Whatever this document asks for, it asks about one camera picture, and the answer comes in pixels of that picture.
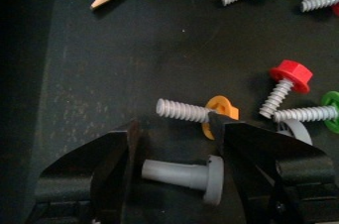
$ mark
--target gray plastic cylinder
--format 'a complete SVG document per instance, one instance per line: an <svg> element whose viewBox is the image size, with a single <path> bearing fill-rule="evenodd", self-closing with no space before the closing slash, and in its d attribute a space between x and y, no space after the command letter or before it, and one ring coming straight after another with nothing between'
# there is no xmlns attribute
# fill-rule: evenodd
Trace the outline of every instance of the gray plastic cylinder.
<svg viewBox="0 0 339 224"><path fill-rule="evenodd" d="M145 160L141 177L205 191L204 202L218 205L224 184L224 162L209 156L206 165L180 165Z"/></svg>

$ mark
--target dark table surface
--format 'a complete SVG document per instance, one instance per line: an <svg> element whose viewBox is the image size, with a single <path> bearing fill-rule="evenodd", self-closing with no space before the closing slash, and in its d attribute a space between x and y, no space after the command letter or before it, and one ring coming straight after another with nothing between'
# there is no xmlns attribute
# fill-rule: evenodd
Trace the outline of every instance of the dark table surface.
<svg viewBox="0 0 339 224"><path fill-rule="evenodd" d="M158 118L166 98L205 105L225 95L250 124L273 87L266 71L282 59L313 72L306 95L280 108L314 106L337 90L339 18L298 12L301 0L0 0L0 222L22 223L41 170L66 152L137 118L144 130L136 164L152 159L201 164L216 146L200 125ZM313 145L333 159L339 138L306 123ZM225 175L218 207L202 194L137 178L125 223L244 223Z"/></svg>

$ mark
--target green screw head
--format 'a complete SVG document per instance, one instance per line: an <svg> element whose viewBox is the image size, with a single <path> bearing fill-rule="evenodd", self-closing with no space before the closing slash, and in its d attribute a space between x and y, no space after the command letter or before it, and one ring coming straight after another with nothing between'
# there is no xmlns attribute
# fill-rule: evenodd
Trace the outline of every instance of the green screw head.
<svg viewBox="0 0 339 224"><path fill-rule="evenodd" d="M321 98L321 105L333 106L336 112L339 113L339 92L336 91L326 92ZM339 133L339 116L333 120L324 121L324 124L333 133Z"/></svg>

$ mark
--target red screw head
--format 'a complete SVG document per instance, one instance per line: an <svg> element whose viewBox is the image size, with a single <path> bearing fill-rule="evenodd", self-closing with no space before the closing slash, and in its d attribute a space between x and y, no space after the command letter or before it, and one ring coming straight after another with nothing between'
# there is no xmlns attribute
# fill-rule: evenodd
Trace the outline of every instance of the red screw head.
<svg viewBox="0 0 339 224"><path fill-rule="evenodd" d="M339 16L339 3L332 5L332 11L336 16Z"/></svg>
<svg viewBox="0 0 339 224"><path fill-rule="evenodd" d="M309 91L306 82L312 77L312 72L298 62L284 60L277 67L269 70L269 76L276 81L288 79L293 83L294 92L306 93Z"/></svg>

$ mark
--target plastic nut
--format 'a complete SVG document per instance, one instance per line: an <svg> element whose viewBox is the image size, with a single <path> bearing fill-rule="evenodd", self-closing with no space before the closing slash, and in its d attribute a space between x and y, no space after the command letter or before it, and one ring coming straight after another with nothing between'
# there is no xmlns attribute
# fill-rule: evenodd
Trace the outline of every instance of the plastic nut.
<svg viewBox="0 0 339 224"><path fill-rule="evenodd" d="M269 70L273 80L288 79L293 83L294 92L306 93L309 91L308 80L312 72L296 61L284 60L280 65Z"/></svg>
<svg viewBox="0 0 339 224"><path fill-rule="evenodd" d="M238 120L238 109L236 107L232 106L230 101L228 100L226 97L217 95L214 96L206 103L205 106L208 109L213 109L216 110L216 112L221 115L226 115L230 118ZM202 132L204 135L206 136L206 138L209 140L214 140L214 137L210 133L209 130L209 124L208 123L202 123Z"/></svg>
<svg viewBox="0 0 339 224"><path fill-rule="evenodd" d="M339 3L332 5L332 11L336 16L339 16Z"/></svg>
<svg viewBox="0 0 339 224"><path fill-rule="evenodd" d="M326 92L321 98L321 105L322 106L330 105L339 111L339 92L336 91ZM339 133L339 117L333 120L325 120L324 124L333 133Z"/></svg>

